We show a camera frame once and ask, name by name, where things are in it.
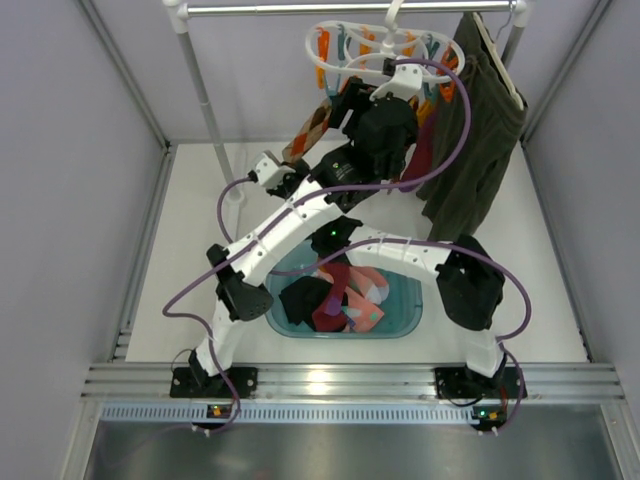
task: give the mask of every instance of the blue tub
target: blue tub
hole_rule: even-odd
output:
[[[276,270],[298,270],[311,265],[317,260],[316,253],[311,250],[309,241],[298,245],[276,266]],[[420,282],[412,278],[380,270],[389,282],[389,296],[380,308],[384,317],[367,333],[325,333],[314,332],[304,322],[300,325],[289,323],[284,307],[280,301],[280,292],[304,275],[285,277],[269,275],[265,282],[267,290],[273,295],[274,302],[266,317],[269,325],[276,332],[294,338],[341,338],[354,340],[400,338],[411,333],[420,322],[422,316],[422,287]]]

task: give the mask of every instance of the robotic arm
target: robotic arm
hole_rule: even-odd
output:
[[[345,145],[309,167],[280,165],[269,153],[258,156],[250,176],[284,204],[252,233],[224,248],[207,252],[215,267],[247,245],[255,244],[218,273],[218,302],[212,320],[213,346],[223,369],[233,362],[247,322],[263,315],[273,298],[263,282],[276,264],[307,238],[320,257],[352,265],[373,266],[431,283],[438,288],[447,316],[460,328],[466,366],[480,382],[492,384],[502,374],[506,358],[490,333],[491,317],[502,300],[504,276],[459,249],[487,256],[472,237],[440,248],[374,230],[345,216],[375,190],[340,191],[345,185],[380,184],[398,176],[409,146],[416,141],[418,125],[407,100],[421,87],[422,77],[395,68],[381,87],[351,78],[334,99],[329,126],[343,127]],[[205,377],[218,370],[205,338],[190,363]]]

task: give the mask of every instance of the gray floor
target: gray floor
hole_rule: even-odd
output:
[[[118,462],[166,424],[103,424],[97,443]],[[498,438],[454,427],[237,425],[207,439],[156,436],[116,468],[95,448],[87,479],[620,478],[598,407],[527,407]]]

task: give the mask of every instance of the red cloth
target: red cloth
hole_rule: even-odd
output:
[[[420,133],[418,134],[418,141],[416,143],[416,149],[411,156],[409,166],[402,173],[400,177],[401,182],[408,180],[415,180],[425,176],[431,171],[431,164],[433,162],[433,131],[435,127],[435,112],[429,115],[429,118],[424,122]],[[401,192],[410,192],[415,190],[420,185],[414,187],[401,188]]]
[[[342,311],[342,297],[349,284],[349,265],[327,263],[324,271],[333,277],[333,285],[324,302],[313,312],[313,324],[318,332],[335,332],[347,325],[348,317]]]

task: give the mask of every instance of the white plastic hanger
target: white plastic hanger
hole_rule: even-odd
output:
[[[496,50],[496,45],[491,40],[491,37],[489,36],[489,32],[487,32],[487,28],[484,26],[484,22],[482,21],[482,18],[477,13],[474,13],[473,19],[476,22],[476,26],[480,31],[480,36],[482,37],[482,41],[485,43],[487,50],[491,54],[491,59],[493,60],[493,63],[495,64],[496,69],[498,70],[498,73],[500,74],[500,77],[502,78],[503,83],[507,87],[507,90],[509,90],[509,94],[511,95],[511,98],[513,98],[513,101],[516,102],[516,105],[520,110],[524,110],[524,102],[522,101],[522,97],[516,90],[516,86],[513,84],[513,81],[511,80],[511,77],[509,76],[507,69],[502,63],[502,60],[500,60],[500,55],[498,55],[498,50]]]

